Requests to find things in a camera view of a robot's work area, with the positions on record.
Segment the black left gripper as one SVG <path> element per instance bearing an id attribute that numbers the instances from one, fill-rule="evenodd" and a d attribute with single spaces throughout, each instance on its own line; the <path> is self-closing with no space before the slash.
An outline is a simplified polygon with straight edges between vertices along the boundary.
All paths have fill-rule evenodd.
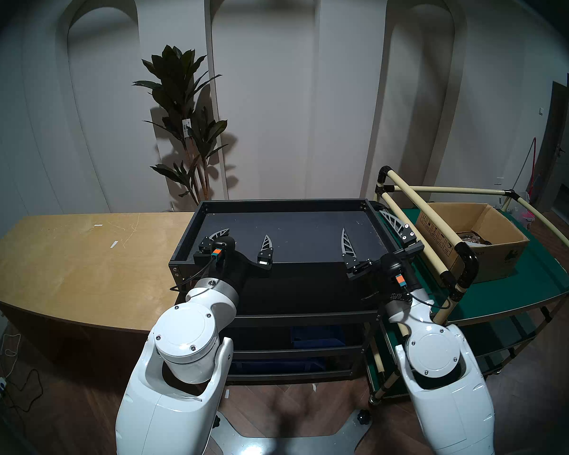
<path id="1" fill-rule="evenodd" d="M 194 263 L 201 267 L 201 276 L 223 281 L 233 289 L 243 289 L 249 279 L 268 278 L 272 269 L 274 248 L 266 234 L 257 256 L 257 263 L 236 250 L 230 229 L 206 236 L 193 254 Z"/>

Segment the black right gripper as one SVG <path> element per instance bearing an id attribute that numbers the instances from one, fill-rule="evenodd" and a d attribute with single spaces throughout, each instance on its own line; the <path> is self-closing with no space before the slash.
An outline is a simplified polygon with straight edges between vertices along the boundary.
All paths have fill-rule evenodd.
<path id="1" fill-rule="evenodd" d="M 413 268 L 413 260 L 424 250 L 423 243 L 417 241 L 409 223 L 387 209 L 379 210 L 379 214 L 406 248 L 386 252 L 379 259 L 359 260 L 346 229 L 343 228 L 342 257 L 354 290 L 358 293 L 396 293 L 402 292 L 404 288 L 408 291 L 420 289 L 422 285 Z"/>

